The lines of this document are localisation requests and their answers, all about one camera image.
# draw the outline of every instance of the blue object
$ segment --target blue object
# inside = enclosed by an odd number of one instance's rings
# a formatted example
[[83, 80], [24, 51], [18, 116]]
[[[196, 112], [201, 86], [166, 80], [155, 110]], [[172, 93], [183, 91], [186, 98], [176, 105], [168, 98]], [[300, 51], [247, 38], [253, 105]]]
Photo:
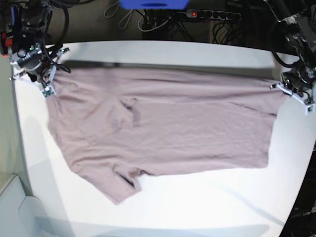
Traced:
[[189, 0], [120, 0], [125, 9], [184, 9]]

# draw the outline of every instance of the t-shirt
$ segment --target t-shirt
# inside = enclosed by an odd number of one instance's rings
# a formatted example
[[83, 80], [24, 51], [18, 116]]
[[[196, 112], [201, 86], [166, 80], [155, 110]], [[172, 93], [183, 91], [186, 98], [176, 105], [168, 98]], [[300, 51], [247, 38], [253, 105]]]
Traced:
[[58, 72], [48, 129], [70, 170], [118, 204], [137, 177], [264, 168], [285, 95], [275, 81], [189, 71]]

